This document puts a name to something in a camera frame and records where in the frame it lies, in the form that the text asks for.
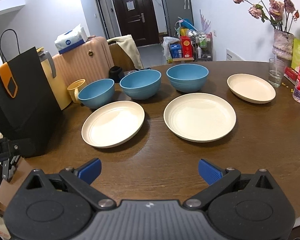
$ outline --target chair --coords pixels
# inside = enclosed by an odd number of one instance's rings
[[[116,41],[109,43],[111,56],[115,66],[121,67],[123,71],[134,70],[134,63]]]

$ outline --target round table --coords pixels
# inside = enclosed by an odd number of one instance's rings
[[[182,93],[170,85],[165,74],[171,65],[164,65],[153,68],[162,73],[160,91],[148,100],[138,101],[146,117],[141,130],[130,141],[111,149],[87,145],[81,137],[81,128],[92,111],[72,104],[63,111],[63,120],[50,141],[48,153],[27,161],[45,173],[57,173],[64,167],[79,167],[97,157],[103,168],[92,186],[117,203],[122,199],[179,199],[183,202],[208,186],[198,174],[201,158],[219,167],[235,167],[242,173],[266,168],[292,203],[296,217],[300,216],[300,103],[292,98],[292,83],[284,78],[289,88],[277,88],[272,102],[252,104],[229,90],[227,78],[247,73],[267,80],[268,63],[201,64],[210,71],[201,92],[227,100],[237,114],[236,125],[226,137],[210,143],[192,143],[168,129],[163,111]],[[114,101],[119,100],[131,99],[116,84]]]

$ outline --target kettle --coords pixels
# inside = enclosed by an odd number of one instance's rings
[[[48,80],[52,92],[61,108],[63,110],[71,103],[71,97],[67,91],[67,87],[62,76],[57,74],[53,59],[48,51],[44,48],[37,49],[43,71]]]

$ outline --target pink suitcase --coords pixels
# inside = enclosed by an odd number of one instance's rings
[[[79,47],[53,56],[53,61],[66,86],[79,79],[85,79],[90,84],[108,78],[109,69],[114,66],[108,42],[104,37],[91,37]]]

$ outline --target gray handle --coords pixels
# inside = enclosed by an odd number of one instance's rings
[[[40,57],[41,62],[45,61],[46,59],[49,61],[49,64],[50,64],[50,67],[52,70],[52,78],[56,78],[56,69],[55,69],[55,65],[54,65],[53,59],[51,57],[51,54],[48,51],[46,51],[46,52],[42,52],[39,55],[39,57]]]
[[[142,22],[145,23],[146,20],[145,20],[145,15],[143,13],[141,14],[141,18],[142,18]]]

